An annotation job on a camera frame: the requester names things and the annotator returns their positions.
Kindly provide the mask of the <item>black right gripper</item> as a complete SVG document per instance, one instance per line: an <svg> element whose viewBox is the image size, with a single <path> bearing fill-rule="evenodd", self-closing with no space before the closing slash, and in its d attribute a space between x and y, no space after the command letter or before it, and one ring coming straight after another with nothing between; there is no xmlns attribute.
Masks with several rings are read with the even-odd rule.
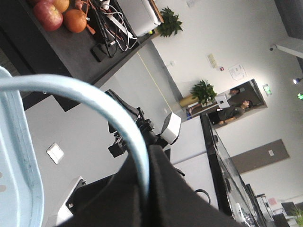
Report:
<svg viewBox="0 0 303 227"><path fill-rule="evenodd" d="M113 100L113 102L115 102L116 106L119 106L120 109L123 109L124 112L130 116L130 118L138 127L145 141L145 144L147 146L155 144L156 135L154 133L154 126L150 119L146 119L144 117L144 111L140 107L135 108L131 106L111 89L107 90L106 94ZM115 137L114 143L108 147L111 155L113 157L118 157L124 154L128 149L128 146L123 136L110 122L108 122L108 130L109 133L113 134Z"/></svg>

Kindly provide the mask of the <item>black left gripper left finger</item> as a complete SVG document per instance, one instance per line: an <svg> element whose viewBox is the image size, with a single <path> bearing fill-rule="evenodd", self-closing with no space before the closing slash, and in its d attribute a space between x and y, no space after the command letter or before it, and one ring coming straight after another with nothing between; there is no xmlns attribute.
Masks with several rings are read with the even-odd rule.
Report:
<svg viewBox="0 0 303 227"><path fill-rule="evenodd" d="M59 226L141 227L143 211L132 157L116 174L77 189L72 203L73 216Z"/></svg>

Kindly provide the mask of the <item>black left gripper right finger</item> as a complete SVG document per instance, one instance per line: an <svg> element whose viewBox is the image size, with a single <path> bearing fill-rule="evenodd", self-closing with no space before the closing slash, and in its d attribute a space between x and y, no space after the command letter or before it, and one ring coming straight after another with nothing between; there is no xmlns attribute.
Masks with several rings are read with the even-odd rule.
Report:
<svg viewBox="0 0 303 227"><path fill-rule="evenodd" d="M207 204L177 173L159 145L148 148L150 227L238 227L234 219Z"/></svg>

